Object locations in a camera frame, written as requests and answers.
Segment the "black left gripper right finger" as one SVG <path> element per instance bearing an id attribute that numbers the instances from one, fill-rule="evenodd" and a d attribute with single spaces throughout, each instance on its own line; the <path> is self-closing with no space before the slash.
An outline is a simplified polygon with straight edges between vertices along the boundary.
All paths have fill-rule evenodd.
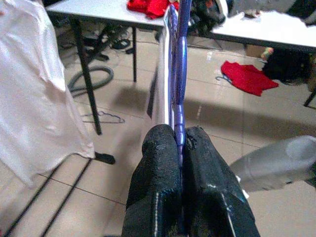
<path id="1" fill-rule="evenodd" d="M 185 222 L 191 237 L 258 237 L 235 174 L 198 126 L 186 129 L 183 160 Z"/>

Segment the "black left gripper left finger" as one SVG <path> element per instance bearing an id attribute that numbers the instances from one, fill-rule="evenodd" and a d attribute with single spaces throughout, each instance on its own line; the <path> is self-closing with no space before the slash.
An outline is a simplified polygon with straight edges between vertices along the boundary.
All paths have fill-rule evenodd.
<path id="1" fill-rule="evenodd" d="M 124 237 L 171 237 L 181 213 L 181 180 L 174 132 L 167 124 L 152 127 L 142 144 L 142 158 L 132 174 Z"/>

